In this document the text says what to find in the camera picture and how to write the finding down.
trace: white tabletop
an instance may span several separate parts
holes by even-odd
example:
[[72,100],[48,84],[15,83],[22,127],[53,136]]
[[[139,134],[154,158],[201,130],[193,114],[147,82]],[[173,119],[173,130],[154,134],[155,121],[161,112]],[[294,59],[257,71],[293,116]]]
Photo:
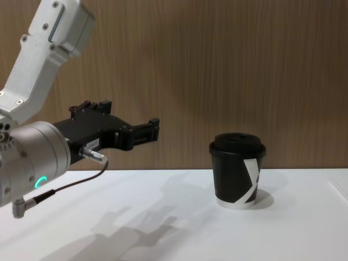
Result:
[[0,260],[348,260],[347,191],[348,170],[262,170],[257,204],[230,210],[211,170],[109,171],[23,219],[1,208]]

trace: metal cylinder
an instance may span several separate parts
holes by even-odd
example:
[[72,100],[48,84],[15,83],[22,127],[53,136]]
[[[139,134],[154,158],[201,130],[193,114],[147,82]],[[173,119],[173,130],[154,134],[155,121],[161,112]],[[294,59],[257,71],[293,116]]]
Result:
[[70,149],[52,124],[35,122],[11,132],[12,143],[0,146],[0,207],[64,174]]
[[80,152],[79,152],[80,156],[86,158],[86,159],[91,159],[99,164],[102,164],[104,165],[107,161],[108,161],[108,157],[99,153],[99,152],[96,152],[96,151],[93,151],[89,148],[86,148],[86,147],[82,147],[80,149]]

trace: black plastic lid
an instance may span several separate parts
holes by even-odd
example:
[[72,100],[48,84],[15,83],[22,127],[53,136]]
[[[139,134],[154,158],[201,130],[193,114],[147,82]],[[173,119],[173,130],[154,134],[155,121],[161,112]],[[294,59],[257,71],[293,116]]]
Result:
[[210,144],[212,154],[261,154],[266,152],[266,147],[259,137],[246,133],[225,133],[215,137]]

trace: wooden wall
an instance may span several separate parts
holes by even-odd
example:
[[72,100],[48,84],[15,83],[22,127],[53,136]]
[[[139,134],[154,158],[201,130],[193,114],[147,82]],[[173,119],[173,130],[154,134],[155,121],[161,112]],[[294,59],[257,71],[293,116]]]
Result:
[[[133,124],[158,116],[159,142],[108,151],[113,169],[210,167],[209,142],[223,132],[259,135],[265,167],[348,167],[347,1],[83,2],[93,36],[32,120],[105,99]],[[0,0],[0,86],[38,5]]]

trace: screw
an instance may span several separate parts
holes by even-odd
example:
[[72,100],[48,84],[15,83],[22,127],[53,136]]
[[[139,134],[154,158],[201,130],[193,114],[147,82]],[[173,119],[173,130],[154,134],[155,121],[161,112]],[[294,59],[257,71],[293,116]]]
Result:
[[26,151],[22,151],[20,154],[22,158],[26,158],[28,156]]

